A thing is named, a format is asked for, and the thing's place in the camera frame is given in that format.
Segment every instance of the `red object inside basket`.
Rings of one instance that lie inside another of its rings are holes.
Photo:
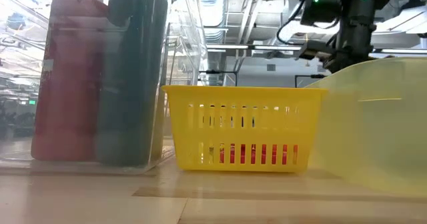
[[[256,164],[256,145],[241,145],[240,147],[240,163],[244,164],[246,162],[245,157],[246,157],[246,147],[250,147],[251,148],[251,164]],[[282,162],[280,164],[285,165],[286,164],[286,153],[288,151],[288,146],[284,145],[283,146],[283,150],[279,150],[279,155],[280,152],[282,151]],[[277,155],[278,155],[278,146],[277,145],[273,145],[273,151],[272,153],[270,153],[270,155],[272,155],[272,164],[275,165],[276,164],[276,160],[277,160]],[[236,148],[235,145],[232,144],[231,148],[230,148],[230,163],[234,164],[235,163],[235,156],[236,156]],[[261,164],[266,164],[266,159],[267,159],[267,145],[262,145],[262,152],[261,152]],[[224,163],[224,149],[221,149],[220,151],[220,163]]]

